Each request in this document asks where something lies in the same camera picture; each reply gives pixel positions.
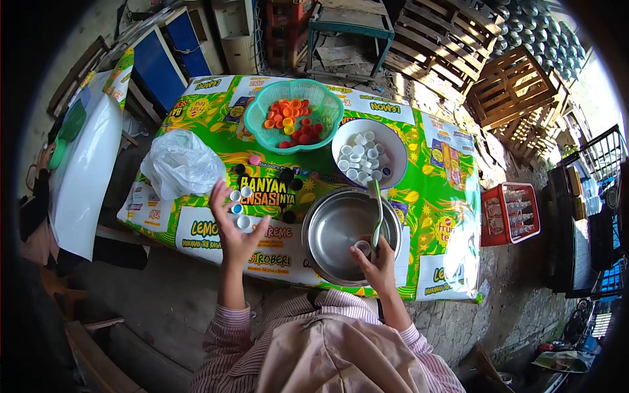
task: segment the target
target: stainless steel bowl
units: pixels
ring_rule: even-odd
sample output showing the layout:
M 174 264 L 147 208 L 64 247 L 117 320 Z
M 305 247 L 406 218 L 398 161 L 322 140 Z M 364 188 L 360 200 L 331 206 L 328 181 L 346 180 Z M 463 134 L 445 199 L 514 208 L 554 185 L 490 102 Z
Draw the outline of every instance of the stainless steel bowl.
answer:
M 398 257 L 402 227 L 391 205 L 381 199 L 383 219 L 380 234 Z M 348 249 L 360 235 L 370 235 L 378 216 L 376 200 L 367 190 L 342 187 L 319 198 L 308 210 L 301 229 L 301 243 L 308 250 L 314 271 L 332 284 L 343 287 L 368 285 Z

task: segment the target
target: cardboard box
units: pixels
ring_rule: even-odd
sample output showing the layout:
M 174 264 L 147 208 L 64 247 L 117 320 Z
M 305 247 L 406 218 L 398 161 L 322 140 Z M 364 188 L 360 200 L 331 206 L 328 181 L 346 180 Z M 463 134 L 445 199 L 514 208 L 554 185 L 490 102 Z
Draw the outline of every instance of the cardboard box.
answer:
M 586 200 L 583 195 L 579 195 L 574 198 L 574 219 L 579 221 L 580 219 L 587 218 L 586 214 Z
M 575 167 L 568 167 L 568 183 L 572 191 L 572 195 L 583 195 L 583 188 L 581 188 L 581 180 L 579 180 L 579 173 Z

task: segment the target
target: hand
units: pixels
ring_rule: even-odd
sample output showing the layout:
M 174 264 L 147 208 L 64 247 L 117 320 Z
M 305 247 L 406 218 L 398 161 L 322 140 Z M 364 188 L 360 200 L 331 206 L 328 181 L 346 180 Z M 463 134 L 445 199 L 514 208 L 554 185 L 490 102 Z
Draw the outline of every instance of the hand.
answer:
M 37 157 L 37 176 L 39 176 L 39 172 L 42 169 L 46 169 L 48 167 L 48 161 L 50 161 L 50 155 L 55 151 L 55 147 L 57 144 L 55 142 L 49 144 L 49 146 L 40 150 L 39 156 Z
M 221 238 L 223 248 L 223 265 L 226 268 L 234 268 L 242 271 L 245 263 L 267 231 L 270 216 L 264 216 L 256 229 L 251 233 L 244 233 L 234 226 L 227 212 L 237 202 L 229 202 L 223 205 L 225 199 L 233 189 L 225 186 L 223 179 L 218 179 L 209 198 L 209 208 L 218 224 L 218 235 Z
M 360 237 L 361 240 L 371 240 L 371 235 Z M 370 262 L 358 248 L 349 249 L 352 259 L 360 266 L 367 282 L 379 295 L 397 293 L 395 287 L 395 253 L 382 235 L 378 238 L 377 257 Z

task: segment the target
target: pink striped shirt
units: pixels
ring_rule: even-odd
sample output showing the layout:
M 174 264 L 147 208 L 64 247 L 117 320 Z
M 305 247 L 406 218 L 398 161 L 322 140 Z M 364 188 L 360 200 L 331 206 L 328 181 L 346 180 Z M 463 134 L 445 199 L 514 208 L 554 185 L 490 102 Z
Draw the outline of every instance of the pink striped shirt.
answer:
M 302 295 L 273 310 L 264 321 L 265 333 L 255 344 L 250 337 L 249 308 L 234 310 L 217 304 L 203 342 L 203 350 L 208 355 L 192 379 L 192 391 L 253 392 L 273 329 L 286 322 L 321 313 L 337 313 L 382 325 L 363 299 L 346 292 L 322 292 L 314 304 L 320 309 L 316 310 L 306 295 Z M 432 346 L 413 324 L 399 335 L 420 361 L 430 392 L 465 392 L 456 375 L 441 356 L 432 353 Z

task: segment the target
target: white bowl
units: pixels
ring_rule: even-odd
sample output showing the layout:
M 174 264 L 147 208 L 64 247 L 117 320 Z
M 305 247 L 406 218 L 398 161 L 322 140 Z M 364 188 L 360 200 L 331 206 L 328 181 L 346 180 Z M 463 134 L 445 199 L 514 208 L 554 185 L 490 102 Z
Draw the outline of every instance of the white bowl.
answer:
M 383 177 L 379 182 L 380 189 L 387 189 L 398 185 L 404 178 L 406 167 L 408 165 L 406 146 L 395 131 L 378 121 L 370 119 L 355 119 L 350 120 L 339 127 L 334 139 L 332 139 L 332 158 L 334 159 L 334 162 L 338 162 L 342 146 L 354 145 L 355 143 L 353 140 L 356 137 L 356 134 L 365 133 L 366 131 L 374 133 L 374 142 L 381 143 L 382 146 L 384 146 L 384 152 L 391 160 L 388 164 L 380 165 L 378 168 L 380 171 L 382 171 L 382 168 L 384 167 L 391 169 L 391 175 Z M 345 178 L 350 183 L 357 185 L 358 187 L 366 188 L 362 184 L 350 180 L 347 176 L 345 176 Z

